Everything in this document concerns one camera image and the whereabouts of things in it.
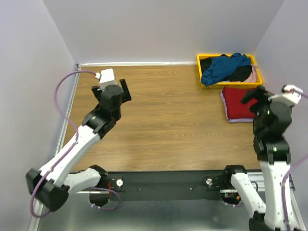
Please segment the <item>red t shirt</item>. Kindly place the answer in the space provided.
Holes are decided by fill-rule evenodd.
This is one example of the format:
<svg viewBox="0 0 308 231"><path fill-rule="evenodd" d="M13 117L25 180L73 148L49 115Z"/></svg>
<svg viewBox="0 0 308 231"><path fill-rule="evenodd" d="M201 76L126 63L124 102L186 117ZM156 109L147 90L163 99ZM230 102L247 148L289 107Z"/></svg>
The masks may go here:
<svg viewBox="0 0 308 231"><path fill-rule="evenodd" d="M241 99L246 95L246 92L250 89L240 89L240 88L231 88L224 87L222 93L224 95L228 117L230 119L237 118L255 118L255 114L251 113L249 107L257 102L253 99L247 104L242 104Z"/></svg>

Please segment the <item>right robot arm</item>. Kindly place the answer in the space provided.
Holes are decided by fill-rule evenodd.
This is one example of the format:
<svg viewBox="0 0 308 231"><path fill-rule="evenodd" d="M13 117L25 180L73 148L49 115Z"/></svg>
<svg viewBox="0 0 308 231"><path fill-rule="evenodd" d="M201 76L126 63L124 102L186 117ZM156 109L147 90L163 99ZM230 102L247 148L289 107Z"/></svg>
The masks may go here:
<svg viewBox="0 0 308 231"><path fill-rule="evenodd" d="M226 166L221 182L238 192L250 215L251 231L301 230L292 207L289 181L294 165L284 133L292 123L292 108L303 95L294 85L283 86L280 94L258 86L241 99L242 104L256 101L249 110L255 115L253 147L262 171L266 200L261 199L243 166Z"/></svg>

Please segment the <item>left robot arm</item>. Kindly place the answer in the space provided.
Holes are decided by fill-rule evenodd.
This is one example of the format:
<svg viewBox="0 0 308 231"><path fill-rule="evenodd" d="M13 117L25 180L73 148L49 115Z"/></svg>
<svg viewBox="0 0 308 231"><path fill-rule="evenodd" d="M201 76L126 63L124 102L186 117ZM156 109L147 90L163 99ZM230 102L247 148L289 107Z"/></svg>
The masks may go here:
<svg viewBox="0 0 308 231"><path fill-rule="evenodd" d="M131 95L125 79L121 79L119 84L112 81L109 85L93 86L92 92L99 103L85 116L72 139L39 170L32 168L26 173L30 202L38 200L50 212L60 209L72 193L91 187L102 190L106 186L107 174L100 167L90 167L73 175L70 172L81 157L116 125L121 118L120 107L131 101Z"/></svg>

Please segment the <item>pink t shirt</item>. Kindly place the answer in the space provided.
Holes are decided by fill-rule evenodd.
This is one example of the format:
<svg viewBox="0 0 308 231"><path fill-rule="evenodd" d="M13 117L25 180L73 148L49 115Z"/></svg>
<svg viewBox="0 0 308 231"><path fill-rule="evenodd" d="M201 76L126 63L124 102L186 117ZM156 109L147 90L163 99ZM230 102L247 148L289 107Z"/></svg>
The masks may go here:
<svg viewBox="0 0 308 231"><path fill-rule="evenodd" d="M252 72L249 77L245 80L245 82L257 82L258 75L257 75L257 65L251 64Z"/></svg>

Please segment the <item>black t shirt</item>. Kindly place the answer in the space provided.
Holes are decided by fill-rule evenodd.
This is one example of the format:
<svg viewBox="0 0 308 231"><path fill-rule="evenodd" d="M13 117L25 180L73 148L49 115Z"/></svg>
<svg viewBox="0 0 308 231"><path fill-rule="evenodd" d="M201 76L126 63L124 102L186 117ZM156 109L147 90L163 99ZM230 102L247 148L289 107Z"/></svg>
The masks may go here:
<svg viewBox="0 0 308 231"><path fill-rule="evenodd" d="M245 67L242 68L237 68L235 73L232 74L231 76L228 76L224 79L224 81L221 82L244 82L249 76L248 74L250 73L250 68L245 69Z"/></svg>

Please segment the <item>folded purple t shirt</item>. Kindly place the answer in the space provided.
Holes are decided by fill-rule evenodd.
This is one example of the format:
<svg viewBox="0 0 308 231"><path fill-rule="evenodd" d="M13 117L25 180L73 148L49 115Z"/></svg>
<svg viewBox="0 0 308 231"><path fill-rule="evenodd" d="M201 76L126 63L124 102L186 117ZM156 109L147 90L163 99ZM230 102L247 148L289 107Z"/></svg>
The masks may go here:
<svg viewBox="0 0 308 231"><path fill-rule="evenodd" d="M224 110L225 110L225 115L226 115L226 119L229 123L249 123L249 122L253 122L253 119L252 118L237 118L237 119L230 119L228 117L228 112L227 112L227 105L226 105L226 101L225 101L225 98L224 98L224 95L222 93L222 90L220 91L220 97L221 97L221 100L223 102L223 105L224 105Z"/></svg>

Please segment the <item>yellow plastic bin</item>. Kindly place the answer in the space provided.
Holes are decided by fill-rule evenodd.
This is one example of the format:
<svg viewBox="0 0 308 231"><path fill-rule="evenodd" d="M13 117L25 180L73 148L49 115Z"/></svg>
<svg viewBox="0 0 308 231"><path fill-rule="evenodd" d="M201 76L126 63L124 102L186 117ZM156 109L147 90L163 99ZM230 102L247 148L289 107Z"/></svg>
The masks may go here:
<svg viewBox="0 0 308 231"><path fill-rule="evenodd" d="M254 88L263 84L251 54L198 54L197 66L203 88Z"/></svg>

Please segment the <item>blue t shirt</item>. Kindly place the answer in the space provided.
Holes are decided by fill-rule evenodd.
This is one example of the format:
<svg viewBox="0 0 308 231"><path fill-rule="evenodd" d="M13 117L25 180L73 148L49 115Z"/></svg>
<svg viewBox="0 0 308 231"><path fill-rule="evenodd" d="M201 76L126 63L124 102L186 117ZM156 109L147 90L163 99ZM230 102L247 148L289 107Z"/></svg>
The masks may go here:
<svg viewBox="0 0 308 231"><path fill-rule="evenodd" d="M231 56L222 54L201 59L200 66L204 69L201 75L201 83L207 87L224 81L226 77L234 74L239 67L250 68L250 73L252 71L251 58L240 53L234 53Z"/></svg>

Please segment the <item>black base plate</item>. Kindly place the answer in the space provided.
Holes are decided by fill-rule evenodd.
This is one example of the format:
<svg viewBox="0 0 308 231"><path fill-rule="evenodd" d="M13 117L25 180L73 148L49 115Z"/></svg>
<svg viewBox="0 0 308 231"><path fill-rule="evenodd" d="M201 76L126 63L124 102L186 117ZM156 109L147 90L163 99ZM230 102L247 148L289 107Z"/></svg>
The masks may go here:
<svg viewBox="0 0 308 231"><path fill-rule="evenodd" d="M107 180L122 201L239 198L222 170L109 172Z"/></svg>

